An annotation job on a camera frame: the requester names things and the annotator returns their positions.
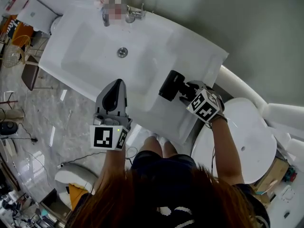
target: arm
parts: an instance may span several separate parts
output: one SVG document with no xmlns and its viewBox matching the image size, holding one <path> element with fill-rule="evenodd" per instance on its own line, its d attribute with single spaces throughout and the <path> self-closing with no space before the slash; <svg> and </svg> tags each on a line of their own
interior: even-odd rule
<svg viewBox="0 0 304 228">
<path fill-rule="evenodd" d="M 238 151 L 227 122 L 223 118 L 215 119 L 212 130 L 218 177 L 230 185 L 244 183 Z"/>
<path fill-rule="evenodd" d="M 105 163 L 101 170 L 101 173 L 94 185 L 95 191 L 100 188 L 102 182 L 106 182 L 112 173 L 117 171 L 124 171 L 125 145 L 121 151 L 107 150 L 104 162 Z"/>
</svg>

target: white box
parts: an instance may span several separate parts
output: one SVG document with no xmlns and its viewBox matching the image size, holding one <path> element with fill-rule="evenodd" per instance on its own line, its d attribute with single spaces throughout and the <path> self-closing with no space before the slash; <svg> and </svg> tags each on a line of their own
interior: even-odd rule
<svg viewBox="0 0 304 228">
<path fill-rule="evenodd" d="M 123 126 L 91 125 L 91 148 L 121 151 L 128 132 Z"/>
<path fill-rule="evenodd" d="M 217 97 L 203 89 L 187 106 L 187 110 L 203 122 L 209 123 L 211 118 L 219 112 Z"/>
</svg>

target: yellow cloth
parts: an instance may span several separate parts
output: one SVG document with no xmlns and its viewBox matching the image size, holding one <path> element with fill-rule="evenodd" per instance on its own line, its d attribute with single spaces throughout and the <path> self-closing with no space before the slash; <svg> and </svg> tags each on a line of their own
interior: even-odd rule
<svg viewBox="0 0 304 228">
<path fill-rule="evenodd" d="M 75 187 L 74 185 L 72 185 L 70 183 L 68 185 L 68 188 L 70 190 L 70 199 L 71 199 L 72 210 L 74 210 L 77 203 L 79 202 L 81 196 L 84 195 L 85 193 L 88 193 L 88 191 L 83 188 Z"/>
</svg>

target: sink drain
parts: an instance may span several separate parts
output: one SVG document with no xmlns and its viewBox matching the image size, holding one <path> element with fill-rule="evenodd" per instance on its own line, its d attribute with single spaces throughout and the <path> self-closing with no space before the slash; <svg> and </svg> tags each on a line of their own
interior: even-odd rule
<svg viewBox="0 0 304 228">
<path fill-rule="evenodd" d="M 128 49 L 124 48 L 124 47 L 119 48 L 118 51 L 117 51 L 117 55 L 120 58 L 126 57 L 128 55 Z"/>
</svg>

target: white sink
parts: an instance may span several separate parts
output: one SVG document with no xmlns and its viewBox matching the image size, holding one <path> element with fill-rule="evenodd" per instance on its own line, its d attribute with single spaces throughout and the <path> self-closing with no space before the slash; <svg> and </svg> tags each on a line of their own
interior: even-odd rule
<svg viewBox="0 0 304 228">
<path fill-rule="evenodd" d="M 158 96 L 170 70 L 186 80 L 212 86 L 227 53 L 194 32 L 152 13 L 131 24 L 103 26 L 91 1 L 76 1 L 51 36 L 39 66 L 95 101 L 121 78 L 127 86 L 127 112 L 141 126 L 183 143 L 196 118 L 179 100 Z M 117 56 L 125 47 L 128 55 Z"/>
</svg>

